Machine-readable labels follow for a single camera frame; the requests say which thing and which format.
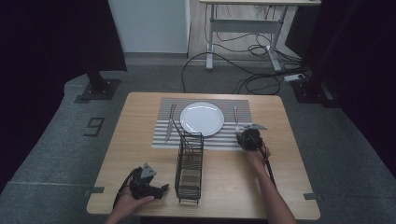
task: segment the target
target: dish rack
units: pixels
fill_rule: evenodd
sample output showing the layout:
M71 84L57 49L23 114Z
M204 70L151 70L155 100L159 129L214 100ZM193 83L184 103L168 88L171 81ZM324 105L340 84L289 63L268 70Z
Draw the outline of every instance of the dish rack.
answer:
M204 136L201 133L182 133L177 156L175 190L178 202L201 199Z

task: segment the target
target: fork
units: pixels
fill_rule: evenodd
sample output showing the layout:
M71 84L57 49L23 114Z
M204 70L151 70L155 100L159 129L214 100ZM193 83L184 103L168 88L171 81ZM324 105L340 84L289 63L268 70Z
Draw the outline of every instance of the fork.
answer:
M238 109L236 107L233 108L233 114L235 115L235 133L240 133L241 130L239 129L238 124Z

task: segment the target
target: striped placemat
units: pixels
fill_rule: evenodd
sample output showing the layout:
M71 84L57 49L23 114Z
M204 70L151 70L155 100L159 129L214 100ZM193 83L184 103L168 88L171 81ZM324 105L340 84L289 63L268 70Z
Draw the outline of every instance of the striped placemat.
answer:
M204 149L215 150L241 150L235 139L235 118L233 108L237 107L239 128L251 124L251 114L248 100L220 100L220 99L184 99L162 98L151 147L153 148L178 148L180 137L176 128L172 130L171 137L165 142L166 128L169 121L171 106L176 103L174 121L177 127L185 132L180 124L180 114L183 109L194 103L205 102L217 106L224 115L224 125L218 133L206 136Z

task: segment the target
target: white plate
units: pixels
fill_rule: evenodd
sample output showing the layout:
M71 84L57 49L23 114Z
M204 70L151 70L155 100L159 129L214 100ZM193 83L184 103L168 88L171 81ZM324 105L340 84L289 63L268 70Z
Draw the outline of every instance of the white plate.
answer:
M217 106L199 102L188 105L181 111L180 123L188 133L202 133L203 136L209 136L222 128L224 115Z

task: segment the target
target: person's left hand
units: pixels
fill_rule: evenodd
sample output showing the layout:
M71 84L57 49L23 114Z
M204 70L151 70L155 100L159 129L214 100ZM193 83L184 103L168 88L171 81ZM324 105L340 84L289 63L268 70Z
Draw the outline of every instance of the person's left hand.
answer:
M128 187L130 183L131 179L128 181L128 185L123 189L116 206L114 206L113 211L105 222L106 224L119 223L124 218L130 216L140 205L154 200L154 196L148 196L139 200L135 199Z

